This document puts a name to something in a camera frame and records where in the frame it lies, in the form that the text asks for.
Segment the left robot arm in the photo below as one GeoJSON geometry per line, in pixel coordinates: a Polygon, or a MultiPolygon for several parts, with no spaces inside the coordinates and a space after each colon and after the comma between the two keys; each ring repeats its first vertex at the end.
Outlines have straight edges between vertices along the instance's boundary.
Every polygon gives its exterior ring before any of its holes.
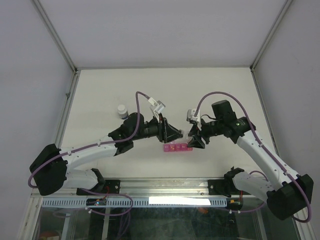
{"type": "Polygon", "coordinates": [[[167,144],[183,136],[183,131],[169,124],[161,114],[145,121],[142,114],[134,112],[120,127],[87,146],[65,149],[54,143],[45,146],[29,167],[30,177],[41,196],[52,195],[61,189],[84,189],[97,195],[106,190],[103,175],[97,168],[79,170],[78,167],[124,154],[137,140],[156,137],[167,144]]]}

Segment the pink pill organizer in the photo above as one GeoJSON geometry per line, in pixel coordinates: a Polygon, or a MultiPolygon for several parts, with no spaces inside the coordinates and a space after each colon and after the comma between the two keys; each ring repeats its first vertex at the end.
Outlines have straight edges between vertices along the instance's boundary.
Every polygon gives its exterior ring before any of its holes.
{"type": "Polygon", "coordinates": [[[193,148],[188,147],[187,143],[166,143],[163,145],[163,151],[165,153],[192,152],[193,148]]]}

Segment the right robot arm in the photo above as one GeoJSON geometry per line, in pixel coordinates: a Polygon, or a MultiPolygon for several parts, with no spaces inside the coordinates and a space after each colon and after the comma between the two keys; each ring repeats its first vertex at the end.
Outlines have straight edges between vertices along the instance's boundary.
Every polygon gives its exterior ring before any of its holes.
{"type": "Polygon", "coordinates": [[[264,144],[255,127],[243,116],[238,118],[227,100],[211,105],[214,120],[205,122],[198,110],[187,111],[186,120],[192,125],[188,135],[189,148],[204,149],[210,138],[225,136],[244,150],[266,177],[254,177],[242,168],[232,168],[224,174],[220,193],[227,197],[239,191],[263,201],[280,220],[292,217],[302,209],[311,213],[314,182],[308,175],[300,175],[264,144]]]}

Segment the clear glass pill bottle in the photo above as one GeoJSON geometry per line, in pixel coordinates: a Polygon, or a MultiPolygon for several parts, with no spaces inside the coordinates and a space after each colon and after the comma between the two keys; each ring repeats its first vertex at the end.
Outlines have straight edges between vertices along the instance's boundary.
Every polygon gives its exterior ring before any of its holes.
{"type": "Polygon", "coordinates": [[[183,135],[183,139],[189,140],[191,137],[189,136],[190,132],[188,130],[182,130],[181,134],[183,135]]]}

